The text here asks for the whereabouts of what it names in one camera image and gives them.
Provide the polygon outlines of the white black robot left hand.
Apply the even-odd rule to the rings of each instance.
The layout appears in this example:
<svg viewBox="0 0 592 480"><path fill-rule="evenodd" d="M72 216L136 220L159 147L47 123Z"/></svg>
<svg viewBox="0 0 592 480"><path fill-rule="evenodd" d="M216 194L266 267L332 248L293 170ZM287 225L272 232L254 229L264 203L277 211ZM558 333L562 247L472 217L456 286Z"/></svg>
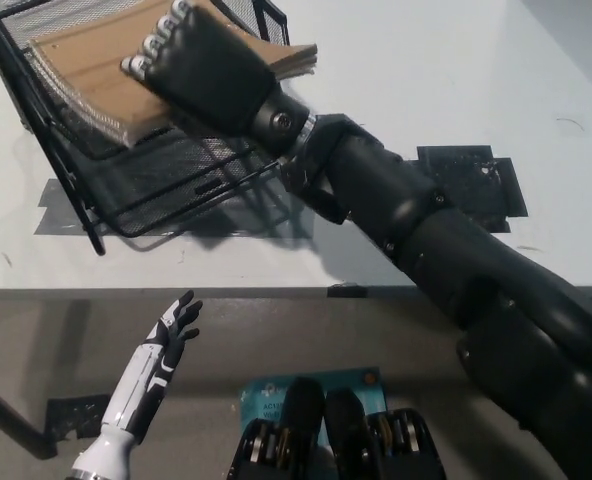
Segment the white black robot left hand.
<svg viewBox="0 0 592 480"><path fill-rule="evenodd" d="M192 326L202 302L189 290L176 299L135 349L104 413L102 424L116 427L141 442L156 415L187 341L199 330Z"/></svg>

